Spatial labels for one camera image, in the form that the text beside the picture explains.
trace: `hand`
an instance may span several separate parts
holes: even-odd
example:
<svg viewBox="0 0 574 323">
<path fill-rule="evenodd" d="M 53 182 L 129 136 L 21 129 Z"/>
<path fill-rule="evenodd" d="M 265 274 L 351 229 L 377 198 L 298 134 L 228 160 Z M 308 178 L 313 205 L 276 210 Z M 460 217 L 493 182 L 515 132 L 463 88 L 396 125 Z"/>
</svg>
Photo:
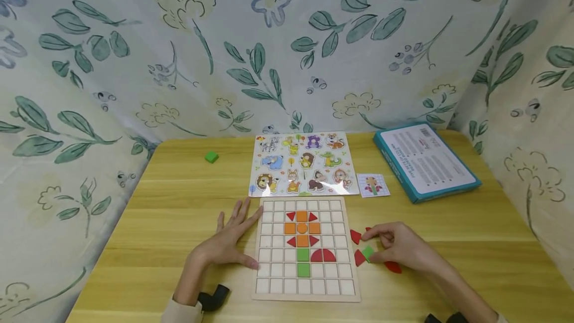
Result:
<svg viewBox="0 0 574 323">
<path fill-rule="evenodd" d="M 363 233 L 363 241 L 379 236 L 384 251 L 375 252 L 373 263 L 397 262 L 416 271 L 438 273 L 449 263 L 403 222 L 379 224 Z"/>
<path fill-rule="evenodd" d="M 199 244 L 190 253 L 190 257 L 199 256 L 207 264 L 241 263 L 243 266 L 256 270 L 259 267 L 257 261 L 246 254 L 242 254 L 236 247 L 237 241 L 243 236 L 243 233 L 257 222 L 263 212 L 261 206 L 253 216 L 246 220 L 249 203 L 249 198 L 243 202 L 237 201 L 226 225 L 223 223 L 223 212 L 219 213 L 215 235 Z"/>
</svg>

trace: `sleeve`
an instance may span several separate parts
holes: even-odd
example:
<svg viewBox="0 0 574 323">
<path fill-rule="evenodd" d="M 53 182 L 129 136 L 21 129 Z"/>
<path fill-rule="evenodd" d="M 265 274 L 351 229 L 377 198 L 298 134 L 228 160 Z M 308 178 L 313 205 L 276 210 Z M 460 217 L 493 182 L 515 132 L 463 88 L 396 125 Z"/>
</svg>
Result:
<svg viewBox="0 0 574 323">
<path fill-rule="evenodd" d="M 498 313 L 498 322 L 497 323 L 508 323 L 508 321 L 506 320 L 505 317 L 503 317 L 500 313 Z"/>
<path fill-rule="evenodd" d="M 179 304 L 172 299 L 161 315 L 161 323 L 201 323 L 203 319 L 201 308 L 200 302 L 192 307 Z"/>
</svg>

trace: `finger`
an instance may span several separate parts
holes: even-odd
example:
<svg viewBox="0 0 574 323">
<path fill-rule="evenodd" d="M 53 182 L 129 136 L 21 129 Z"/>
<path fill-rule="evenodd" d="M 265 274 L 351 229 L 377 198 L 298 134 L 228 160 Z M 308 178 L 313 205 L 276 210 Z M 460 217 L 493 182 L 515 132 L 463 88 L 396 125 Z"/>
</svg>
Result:
<svg viewBox="0 0 574 323">
<path fill-rule="evenodd" d="M 215 230 L 215 233 L 218 233 L 219 231 L 221 231 L 223 229 L 223 218 L 224 218 L 225 214 L 222 212 L 219 212 L 219 217 L 217 218 L 217 229 Z"/>
<path fill-rule="evenodd" d="M 369 229 L 369 231 L 366 231 L 365 233 L 363 233 L 363 236 L 361 237 L 361 239 L 363 241 L 366 241 L 366 240 L 369 240 L 375 236 L 378 236 L 381 233 L 394 232 L 394 229 L 396 228 L 397 224 L 399 224 L 399 222 L 390 222 L 390 223 L 378 224 L 378 225 L 374 226 L 373 228 Z"/>
<path fill-rule="evenodd" d="M 371 263 L 384 263 L 384 262 L 388 262 L 388 261 L 394 261 L 394 250 L 393 248 L 389 248 L 388 250 L 385 251 L 378 251 L 373 253 L 370 257 L 369 257 L 369 261 Z"/>
<path fill-rule="evenodd" d="M 255 224 L 255 222 L 257 222 L 257 220 L 259 220 L 259 218 L 261 217 L 261 214 L 263 213 L 263 206 L 259 206 L 259 208 L 257 209 L 257 211 L 253 214 L 253 216 L 249 217 L 247 220 L 245 220 L 245 222 L 243 222 L 241 225 L 239 225 L 239 227 L 241 228 L 241 234 L 243 235 L 243 233 L 245 233 L 245 231 L 247 231 L 251 226 L 253 226 Z"/>
<path fill-rule="evenodd" d="M 235 206 L 233 207 L 233 212 L 231 212 L 231 216 L 229 217 L 229 221 L 227 222 L 227 224 L 231 224 L 235 221 L 235 219 L 237 218 L 237 215 L 239 214 L 239 209 L 241 208 L 241 200 L 239 199 L 236 203 Z"/>
<path fill-rule="evenodd" d="M 250 201 L 251 199 L 249 197 L 243 200 L 243 204 L 241 205 L 241 209 L 239 210 L 239 214 L 237 215 L 238 224 L 245 221 L 245 216 L 247 216 L 248 214 Z"/>
<path fill-rule="evenodd" d="M 390 235 L 390 233 L 381 233 L 381 235 L 379 235 L 379 238 L 381 239 L 381 243 L 383 244 L 383 247 L 385 247 L 385 248 L 393 247 L 394 239 L 393 239 L 393 236 Z"/>
<path fill-rule="evenodd" d="M 259 268 L 259 263 L 253 258 L 245 254 L 237 252 L 234 262 L 243 264 L 243 266 L 256 270 Z"/>
</svg>

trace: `left hand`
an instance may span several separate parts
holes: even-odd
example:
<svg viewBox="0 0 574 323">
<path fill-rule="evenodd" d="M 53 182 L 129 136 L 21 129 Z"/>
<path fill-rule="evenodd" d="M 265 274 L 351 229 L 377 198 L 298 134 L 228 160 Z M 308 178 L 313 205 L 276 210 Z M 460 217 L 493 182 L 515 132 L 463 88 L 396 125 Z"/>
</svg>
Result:
<svg viewBox="0 0 574 323">
<path fill-rule="evenodd" d="M 249 197 L 244 201 L 237 201 L 227 224 L 224 224 L 224 213 L 219 213 L 215 235 L 199 244 L 190 256 L 200 256 L 207 264 L 240 263 L 256 270 L 259 263 L 237 250 L 237 241 L 257 222 L 263 212 L 261 206 L 253 216 L 245 219 L 249 203 Z"/>
</svg>

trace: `animal peg puzzle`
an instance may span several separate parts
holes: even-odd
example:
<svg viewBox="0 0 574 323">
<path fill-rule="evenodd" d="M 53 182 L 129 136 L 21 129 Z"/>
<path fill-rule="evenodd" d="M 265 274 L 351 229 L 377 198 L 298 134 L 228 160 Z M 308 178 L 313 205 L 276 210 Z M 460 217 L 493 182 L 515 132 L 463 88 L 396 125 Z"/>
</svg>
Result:
<svg viewBox="0 0 574 323">
<path fill-rule="evenodd" d="M 342 197 L 263 198 L 261 206 L 254 300 L 360 302 Z"/>
<path fill-rule="evenodd" d="M 250 197 L 358 193 L 345 133 L 256 136 Z"/>
</svg>

